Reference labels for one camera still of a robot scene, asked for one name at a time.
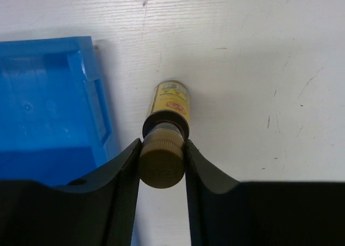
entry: tabletop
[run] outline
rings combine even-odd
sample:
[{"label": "tabletop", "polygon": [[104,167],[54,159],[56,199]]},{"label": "tabletop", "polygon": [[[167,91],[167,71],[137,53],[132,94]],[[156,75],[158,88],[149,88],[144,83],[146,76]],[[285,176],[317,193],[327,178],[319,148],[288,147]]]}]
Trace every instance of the tabletop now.
[{"label": "tabletop", "polygon": [[[190,138],[238,180],[344,180],[345,0],[0,0],[0,41],[91,35],[121,147],[183,82]],[[185,183],[140,185],[142,245],[190,245]]]}]

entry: black object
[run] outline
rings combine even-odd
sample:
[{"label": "black object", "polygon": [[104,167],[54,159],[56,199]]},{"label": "black object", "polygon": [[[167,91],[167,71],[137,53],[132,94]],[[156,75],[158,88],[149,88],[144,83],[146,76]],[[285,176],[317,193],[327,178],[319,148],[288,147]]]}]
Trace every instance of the black object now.
[{"label": "black object", "polygon": [[[0,182],[0,245],[130,245],[139,178],[135,140],[66,186]],[[343,183],[238,182],[189,140],[191,241],[199,245],[343,245]]]}]

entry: ridged cap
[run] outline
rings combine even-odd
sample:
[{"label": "ridged cap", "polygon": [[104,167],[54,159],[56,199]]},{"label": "ridged cap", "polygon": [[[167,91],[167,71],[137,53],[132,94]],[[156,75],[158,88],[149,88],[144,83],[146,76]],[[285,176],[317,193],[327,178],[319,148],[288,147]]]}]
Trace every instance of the ridged cap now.
[{"label": "ridged cap", "polygon": [[154,188],[169,188],[184,175],[184,140],[171,130],[159,129],[145,137],[139,157],[139,176]]}]

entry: blue bin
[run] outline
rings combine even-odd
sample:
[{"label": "blue bin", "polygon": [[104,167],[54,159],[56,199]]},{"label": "blue bin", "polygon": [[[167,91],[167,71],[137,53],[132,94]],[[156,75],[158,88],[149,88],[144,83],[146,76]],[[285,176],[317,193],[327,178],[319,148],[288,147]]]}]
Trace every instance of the blue bin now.
[{"label": "blue bin", "polygon": [[90,37],[0,43],[0,179],[64,185],[119,153]]}]

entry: yellow label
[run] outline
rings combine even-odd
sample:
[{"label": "yellow label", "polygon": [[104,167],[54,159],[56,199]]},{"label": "yellow label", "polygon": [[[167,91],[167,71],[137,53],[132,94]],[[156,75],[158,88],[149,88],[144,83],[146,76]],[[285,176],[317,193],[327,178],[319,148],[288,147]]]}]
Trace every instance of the yellow label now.
[{"label": "yellow label", "polygon": [[155,97],[149,108],[149,114],[161,110],[172,110],[179,113],[185,120],[190,122],[189,115],[189,94],[187,89],[175,81],[167,81],[155,88]]}]

